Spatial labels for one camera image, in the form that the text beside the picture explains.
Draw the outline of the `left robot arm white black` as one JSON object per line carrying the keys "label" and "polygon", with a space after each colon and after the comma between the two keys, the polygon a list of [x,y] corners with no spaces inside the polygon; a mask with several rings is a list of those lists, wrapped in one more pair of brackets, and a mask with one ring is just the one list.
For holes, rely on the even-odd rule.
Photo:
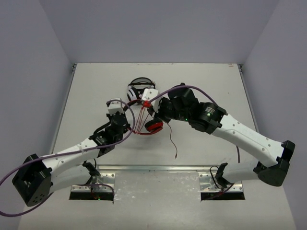
{"label": "left robot arm white black", "polygon": [[12,184],[28,207],[38,205],[57,190],[86,184],[100,175],[90,161],[112,151],[130,128],[124,112],[107,117],[109,122],[103,129],[77,145],[41,157],[32,154],[25,159]]}

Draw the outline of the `red black headphones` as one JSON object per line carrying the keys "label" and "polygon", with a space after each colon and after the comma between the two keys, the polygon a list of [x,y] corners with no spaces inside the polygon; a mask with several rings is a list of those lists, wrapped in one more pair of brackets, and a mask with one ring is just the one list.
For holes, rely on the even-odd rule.
{"label": "red black headphones", "polygon": [[[140,99],[132,100],[132,101],[128,102],[128,106],[135,105],[138,102],[141,102]],[[136,124],[135,124],[135,128],[128,128],[128,130],[132,131],[133,134],[141,135],[141,136],[150,136],[150,135],[157,134],[158,132],[160,132],[163,129],[164,122],[162,120],[158,119],[158,118],[154,118],[153,120],[146,122],[148,116],[150,115],[149,112],[148,112],[148,115],[146,116],[144,122],[142,123],[143,115],[144,115],[144,107],[142,106],[141,109],[140,109]],[[172,140],[172,128],[168,123],[166,123],[166,125],[170,129],[169,138],[170,138],[171,143],[175,147],[175,150],[176,150],[175,159],[176,159],[177,154],[178,154],[178,149],[177,149],[176,144]],[[141,132],[143,127],[145,127],[147,133]]]}

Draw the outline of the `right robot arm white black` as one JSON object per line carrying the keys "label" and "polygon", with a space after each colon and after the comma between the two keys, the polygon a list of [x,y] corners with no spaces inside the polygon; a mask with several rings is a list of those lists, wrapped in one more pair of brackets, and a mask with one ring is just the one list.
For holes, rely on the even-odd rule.
{"label": "right robot arm white black", "polygon": [[295,144],[263,136],[237,121],[217,103],[199,102],[192,88],[175,86],[165,92],[167,97],[158,90],[146,89],[141,100],[155,118],[166,123],[171,120],[188,122],[193,129],[224,139],[254,157],[253,161],[218,166],[214,181],[222,188],[254,179],[271,186],[281,186],[288,173]]}

